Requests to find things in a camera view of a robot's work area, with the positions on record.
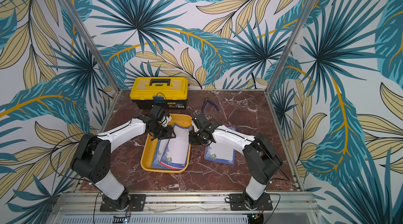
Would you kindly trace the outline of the blue floral stationery paper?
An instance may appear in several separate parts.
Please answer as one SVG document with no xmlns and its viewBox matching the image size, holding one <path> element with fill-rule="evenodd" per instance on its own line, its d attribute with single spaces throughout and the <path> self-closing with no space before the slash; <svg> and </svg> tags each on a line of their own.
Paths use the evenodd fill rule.
<svg viewBox="0 0 403 224">
<path fill-rule="evenodd" d="M 224 144 L 211 142 L 206 148 L 204 159 L 206 161 L 235 165 L 236 151 Z"/>
<path fill-rule="evenodd" d="M 181 127 L 177 124 L 173 127 L 175 138 L 168 141 L 160 159 L 160 165 L 172 170 L 182 170 L 188 164 L 190 150 L 190 127 Z"/>
</svg>

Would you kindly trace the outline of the yellow plastic tray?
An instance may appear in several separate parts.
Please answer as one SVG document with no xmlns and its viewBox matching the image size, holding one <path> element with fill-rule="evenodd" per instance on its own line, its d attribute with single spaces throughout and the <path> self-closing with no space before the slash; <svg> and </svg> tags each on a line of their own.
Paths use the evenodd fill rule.
<svg viewBox="0 0 403 224">
<path fill-rule="evenodd" d="M 172 120 L 169 123 L 169 125 L 172 125 L 174 127 L 175 124 L 181 126 L 181 127 L 190 127 L 192 126 L 192 118 L 189 115 L 185 114 L 172 114 Z M 189 150 L 189 156 L 188 156 L 188 164 L 186 167 L 182 170 L 172 170 L 172 169 L 153 169 L 151 168 L 152 165 L 152 160 L 154 156 L 154 152 L 157 146 L 157 141 L 158 140 L 151 140 L 151 136 L 148 135 L 145 146 L 143 149 L 142 157 L 141 157 L 141 167 L 146 170 L 146 171 L 151 171 L 151 172 L 157 172 L 157 173 L 174 173 L 178 174 L 183 172 L 189 165 L 189 159 L 190 159 L 190 151 L 191 151 L 191 146 Z"/>
</svg>

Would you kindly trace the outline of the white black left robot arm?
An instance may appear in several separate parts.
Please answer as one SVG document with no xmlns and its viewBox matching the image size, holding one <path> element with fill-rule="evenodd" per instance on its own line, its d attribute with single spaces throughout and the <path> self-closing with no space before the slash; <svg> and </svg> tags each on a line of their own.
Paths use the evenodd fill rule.
<svg viewBox="0 0 403 224">
<path fill-rule="evenodd" d="M 130 119 L 128 122 L 97 135 L 85 134 L 81 137 L 70 168 L 87 179 L 103 194 L 118 211 L 131 205 L 129 193 L 110 171 L 111 154 L 121 145 L 138 136 L 149 134 L 153 139 L 175 138 L 173 126 L 169 125 L 171 115 L 154 105 L 150 112 Z"/>
</svg>

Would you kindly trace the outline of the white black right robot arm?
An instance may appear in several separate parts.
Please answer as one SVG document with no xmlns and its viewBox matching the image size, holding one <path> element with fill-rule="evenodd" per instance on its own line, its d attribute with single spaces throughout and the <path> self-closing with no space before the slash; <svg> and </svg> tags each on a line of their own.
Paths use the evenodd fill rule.
<svg viewBox="0 0 403 224">
<path fill-rule="evenodd" d="M 251 136 L 239 133 L 220 123 L 212 123 L 200 113 L 192 119 L 189 132 L 191 145 L 223 144 L 243 154 L 251 174 L 246 189 L 241 194 L 230 194 L 232 210 L 256 210 L 265 207 L 265 191 L 275 174 L 281 170 L 283 160 L 271 140 L 264 135 Z"/>
</svg>

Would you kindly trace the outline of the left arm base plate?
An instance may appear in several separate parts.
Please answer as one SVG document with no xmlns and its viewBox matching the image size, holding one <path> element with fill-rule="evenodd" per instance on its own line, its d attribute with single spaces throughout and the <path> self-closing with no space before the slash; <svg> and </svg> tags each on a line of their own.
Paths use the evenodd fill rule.
<svg viewBox="0 0 403 224">
<path fill-rule="evenodd" d="M 101 212 L 142 212 L 144 209 L 146 194 L 126 194 L 117 200 L 102 196 Z"/>
</svg>

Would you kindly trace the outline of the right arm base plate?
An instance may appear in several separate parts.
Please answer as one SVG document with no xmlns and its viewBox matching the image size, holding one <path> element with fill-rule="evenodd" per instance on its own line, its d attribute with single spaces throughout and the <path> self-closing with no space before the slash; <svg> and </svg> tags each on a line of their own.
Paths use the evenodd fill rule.
<svg viewBox="0 0 403 224">
<path fill-rule="evenodd" d="M 253 200 L 245 192 L 229 194 L 225 202 L 230 204 L 231 211 L 273 210 L 272 200 L 267 193 L 263 193 L 257 200 Z"/>
</svg>

